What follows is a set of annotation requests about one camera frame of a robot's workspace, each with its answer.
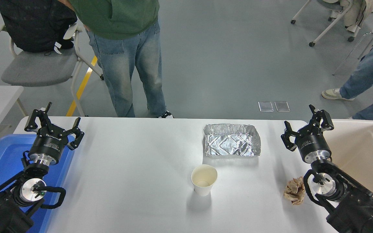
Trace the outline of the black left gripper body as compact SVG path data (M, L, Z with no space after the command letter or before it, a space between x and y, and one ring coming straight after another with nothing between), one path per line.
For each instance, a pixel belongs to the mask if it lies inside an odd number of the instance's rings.
M38 155L47 155L53 160L59 160L67 143L68 136L63 128L48 129L48 127L42 127L37 132L37 137L28 156L34 160Z

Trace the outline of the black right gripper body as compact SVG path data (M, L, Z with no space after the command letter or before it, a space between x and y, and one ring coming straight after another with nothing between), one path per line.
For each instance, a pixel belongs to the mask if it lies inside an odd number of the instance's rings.
M320 127L300 128L298 149L303 160L328 159L332 154Z

